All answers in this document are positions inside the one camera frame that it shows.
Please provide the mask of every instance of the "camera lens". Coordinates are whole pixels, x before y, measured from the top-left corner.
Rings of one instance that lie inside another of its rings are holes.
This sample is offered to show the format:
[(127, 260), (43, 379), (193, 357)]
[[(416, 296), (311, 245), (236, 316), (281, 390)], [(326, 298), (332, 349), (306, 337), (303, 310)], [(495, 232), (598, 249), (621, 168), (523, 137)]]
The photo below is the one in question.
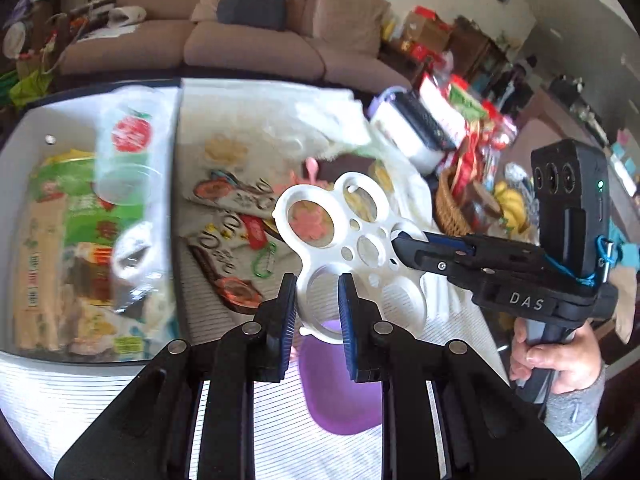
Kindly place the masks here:
[(575, 188), (574, 168), (569, 163), (562, 167), (562, 184), (567, 193), (571, 193)]
[(540, 168), (536, 168), (534, 174), (536, 177), (536, 188), (542, 189), (542, 185), (544, 184), (544, 181), (542, 180), (542, 170), (540, 170)]
[(549, 182), (551, 193), (557, 192), (558, 191), (558, 168), (556, 168), (555, 164), (549, 163), (546, 165), (546, 179)]

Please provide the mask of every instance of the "blue cord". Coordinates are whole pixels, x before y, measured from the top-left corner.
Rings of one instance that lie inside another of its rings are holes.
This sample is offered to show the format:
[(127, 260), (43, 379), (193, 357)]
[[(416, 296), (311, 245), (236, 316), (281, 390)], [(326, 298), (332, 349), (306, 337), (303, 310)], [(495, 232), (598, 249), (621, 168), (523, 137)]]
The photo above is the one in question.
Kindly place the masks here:
[[(598, 250), (598, 256), (601, 257), (609, 265), (613, 265), (613, 264), (616, 263), (616, 259), (613, 258), (612, 256), (607, 256), (607, 253), (606, 253), (605, 248), (604, 248), (604, 241), (605, 240), (606, 240), (606, 238), (604, 236), (602, 236), (602, 235), (600, 235), (599, 237), (596, 238), (596, 248)], [(560, 264), (560, 263), (556, 262), (548, 254), (545, 254), (545, 256), (546, 256), (546, 259), (557, 270), (559, 270), (563, 274), (566, 274), (567, 276), (571, 276), (576, 282), (580, 283), (581, 285), (595, 286), (595, 284), (596, 284), (596, 282), (595, 282), (596, 273), (595, 272), (591, 276), (587, 276), (586, 278), (578, 278), (577, 276), (574, 276), (574, 274), (569, 269), (567, 269), (563, 264)]]

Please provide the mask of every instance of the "silver bolt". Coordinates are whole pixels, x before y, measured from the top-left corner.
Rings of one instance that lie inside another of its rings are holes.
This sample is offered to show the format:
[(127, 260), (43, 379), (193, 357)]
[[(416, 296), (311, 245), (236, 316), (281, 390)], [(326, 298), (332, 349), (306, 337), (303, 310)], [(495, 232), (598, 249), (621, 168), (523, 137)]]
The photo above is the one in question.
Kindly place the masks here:
[(247, 335), (257, 334), (260, 330), (262, 330), (262, 325), (255, 321), (249, 321), (242, 325), (242, 332)]
[(373, 330), (375, 330), (377, 334), (386, 335), (393, 332), (394, 326), (389, 322), (379, 321), (373, 326)]
[(184, 352), (187, 349), (187, 343), (185, 343), (182, 339), (174, 339), (169, 343), (167, 350), (169, 354), (178, 355)]
[(449, 350), (451, 350), (452, 354), (464, 355), (466, 354), (468, 347), (462, 341), (452, 341), (449, 343)]

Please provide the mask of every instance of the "key ring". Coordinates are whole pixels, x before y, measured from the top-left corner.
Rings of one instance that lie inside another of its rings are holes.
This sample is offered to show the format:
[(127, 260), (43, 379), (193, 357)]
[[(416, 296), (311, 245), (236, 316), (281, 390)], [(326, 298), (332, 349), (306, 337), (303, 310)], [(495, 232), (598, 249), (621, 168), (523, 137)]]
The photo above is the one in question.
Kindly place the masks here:
[[(278, 249), (278, 247), (276, 246), (275, 243), (273, 242), (269, 242), (266, 246), (264, 246), (260, 252), (258, 253), (258, 255), (256, 256), (254, 262), (251, 264), (251, 270), (254, 272), (254, 275), (257, 276), (258, 278), (270, 278), (271, 275), (273, 274), (273, 261), (274, 261), (274, 254), (276, 253), (276, 250)], [(260, 261), (264, 258), (267, 257), (267, 264), (265, 266), (264, 272), (261, 272), (260, 270), (258, 270), (258, 264), (260, 264)]]

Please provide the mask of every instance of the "brown couch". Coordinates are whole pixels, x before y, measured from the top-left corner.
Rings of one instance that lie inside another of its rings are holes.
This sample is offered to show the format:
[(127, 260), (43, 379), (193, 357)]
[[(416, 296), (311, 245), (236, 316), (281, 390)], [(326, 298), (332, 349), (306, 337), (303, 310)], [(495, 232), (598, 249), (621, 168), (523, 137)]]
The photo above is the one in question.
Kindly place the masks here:
[(379, 26), (375, 18), (369, 23), (368, 38), (351, 33), (357, 28), (353, 23), (367, 16), (367, 9), (386, 8), (384, 0), (287, 0), (289, 30), (285, 32), (216, 21), (192, 23), (199, 1), (117, 0), (117, 6), (145, 8), (146, 22), (117, 38), (71, 45), (61, 63), (62, 75), (189, 66), (324, 82), (373, 93), (389, 86), (410, 86), (377, 60), (378, 39), (374, 36), (372, 45), (370, 34)]

